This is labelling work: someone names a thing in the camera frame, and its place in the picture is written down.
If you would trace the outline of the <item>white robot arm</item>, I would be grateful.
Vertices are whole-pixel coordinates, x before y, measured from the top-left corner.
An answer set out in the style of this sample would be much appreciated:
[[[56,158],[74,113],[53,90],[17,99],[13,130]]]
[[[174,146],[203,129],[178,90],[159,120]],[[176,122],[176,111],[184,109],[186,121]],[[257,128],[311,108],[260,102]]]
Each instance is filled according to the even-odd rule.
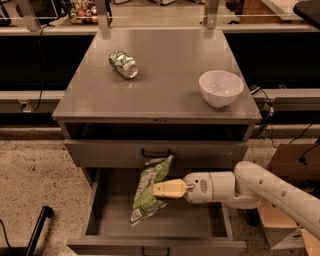
[[[237,163],[233,171],[192,172],[157,182],[152,194],[193,204],[221,202],[237,209],[257,208],[265,199],[320,238],[320,200],[249,161]]]

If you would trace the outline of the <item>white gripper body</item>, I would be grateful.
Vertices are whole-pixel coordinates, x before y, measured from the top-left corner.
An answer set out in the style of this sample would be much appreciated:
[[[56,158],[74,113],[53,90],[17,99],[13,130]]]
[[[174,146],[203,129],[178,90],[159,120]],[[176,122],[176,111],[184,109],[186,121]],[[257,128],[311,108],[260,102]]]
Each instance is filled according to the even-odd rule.
[[[213,201],[213,185],[207,172],[189,173],[183,178],[187,192],[183,198],[193,204],[210,203]]]

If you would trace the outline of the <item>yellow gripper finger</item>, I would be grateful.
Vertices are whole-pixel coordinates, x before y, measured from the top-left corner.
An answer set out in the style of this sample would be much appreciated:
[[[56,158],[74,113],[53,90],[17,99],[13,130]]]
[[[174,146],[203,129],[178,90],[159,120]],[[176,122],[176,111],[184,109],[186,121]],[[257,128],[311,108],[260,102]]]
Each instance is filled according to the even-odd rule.
[[[155,197],[178,199],[193,188],[193,184],[187,185],[182,179],[173,179],[155,183],[152,186],[152,194]]]

